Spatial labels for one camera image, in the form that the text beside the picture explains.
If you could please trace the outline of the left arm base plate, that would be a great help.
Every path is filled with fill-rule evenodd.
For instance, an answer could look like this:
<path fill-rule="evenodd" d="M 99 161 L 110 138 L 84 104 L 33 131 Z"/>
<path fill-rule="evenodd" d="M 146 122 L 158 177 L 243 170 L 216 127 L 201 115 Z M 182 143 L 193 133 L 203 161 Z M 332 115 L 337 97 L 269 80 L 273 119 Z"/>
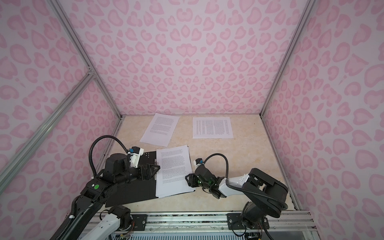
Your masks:
<path fill-rule="evenodd" d="M 147 224 L 148 215 L 146 214 L 127 214 L 120 218 L 121 231 L 144 231 Z"/>

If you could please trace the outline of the blue A4 clip folder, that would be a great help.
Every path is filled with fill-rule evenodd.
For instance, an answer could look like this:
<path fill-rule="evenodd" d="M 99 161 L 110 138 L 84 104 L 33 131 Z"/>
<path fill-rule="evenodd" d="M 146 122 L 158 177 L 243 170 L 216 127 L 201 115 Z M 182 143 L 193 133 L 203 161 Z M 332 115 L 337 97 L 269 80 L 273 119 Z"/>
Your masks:
<path fill-rule="evenodd" d="M 120 160 L 126 157 L 125 154 L 112 154 L 107 158 L 105 164 L 105 171 L 112 170 L 113 160 Z M 155 164 L 156 152 L 147 152 L 140 157 L 139 164 Z M 106 202 L 106 207 L 113 207 L 117 205 L 125 205 L 137 203 L 146 200 L 156 199 L 156 180 L 155 177 L 151 180 L 134 180 L 132 183 L 121 184 L 117 187 L 117 191 L 111 195 Z"/>

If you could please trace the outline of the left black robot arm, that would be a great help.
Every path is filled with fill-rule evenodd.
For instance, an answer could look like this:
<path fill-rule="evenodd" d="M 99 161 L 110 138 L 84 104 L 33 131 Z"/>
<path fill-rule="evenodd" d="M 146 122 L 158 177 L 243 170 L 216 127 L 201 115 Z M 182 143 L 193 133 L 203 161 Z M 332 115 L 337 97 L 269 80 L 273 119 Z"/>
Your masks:
<path fill-rule="evenodd" d="M 156 197 L 156 152 L 144 153 L 137 168 L 129 166 L 127 154 L 112 154 L 101 176 L 89 181 L 71 204 L 71 211 L 53 234 L 53 240 L 76 240 L 102 208 L 125 205 Z"/>

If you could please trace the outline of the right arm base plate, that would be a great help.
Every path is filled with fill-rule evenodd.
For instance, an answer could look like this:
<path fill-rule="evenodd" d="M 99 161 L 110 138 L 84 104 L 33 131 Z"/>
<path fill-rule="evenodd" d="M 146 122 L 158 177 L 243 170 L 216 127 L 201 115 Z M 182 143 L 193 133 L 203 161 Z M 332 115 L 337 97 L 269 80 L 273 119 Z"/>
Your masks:
<path fill-rule="evenodd" d="M 270 229 L 268 220 L 265 217 L 252 221 L 242 216 L 241 213 L 228 213 L 226 214 L 227 224 L 229 230 L 263 230 Z"/>

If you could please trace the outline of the printed sheet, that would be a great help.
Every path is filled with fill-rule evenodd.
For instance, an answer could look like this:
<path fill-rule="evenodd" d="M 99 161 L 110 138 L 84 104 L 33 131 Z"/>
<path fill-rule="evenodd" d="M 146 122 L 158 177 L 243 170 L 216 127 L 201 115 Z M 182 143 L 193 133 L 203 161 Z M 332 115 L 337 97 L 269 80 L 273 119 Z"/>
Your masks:
<path fill-rule="evenodd" d="M 196 189 L 188 185 L 185 177 L 191 174 L 192 164 L 187 145 L 156 151 L 160 170 L 156 173 L 156 197 L 164 198 Z"/>
<path fill-rule="evenodd" d="M 141 143 L 167 147 L 171 141 L 180 117 L 156 113 L 147 127 Z"/>
<path fill-rule="evenodd" d="M 233 139 L 229 117 L 193 118 L 193 139 Z"/>

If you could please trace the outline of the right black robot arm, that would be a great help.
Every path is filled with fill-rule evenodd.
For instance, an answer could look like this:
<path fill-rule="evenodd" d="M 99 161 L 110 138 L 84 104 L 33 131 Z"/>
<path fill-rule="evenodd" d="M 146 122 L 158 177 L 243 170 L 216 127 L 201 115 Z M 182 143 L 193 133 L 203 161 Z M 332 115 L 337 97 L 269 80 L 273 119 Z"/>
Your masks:
<path fill-rule="evenodd" d="M 257 168 L 241 177 L 228 179 L 216 177 L 204 164 L 199 164 L 185 180 L 188 186 L 201 187 L 216 199 L 247 196 L 249 201 L 240 214 L 240 223 L 248 229 L 260 227 L 265 216 L 279 218 L 282 211 L 288 209 L 286 185 Z"/>

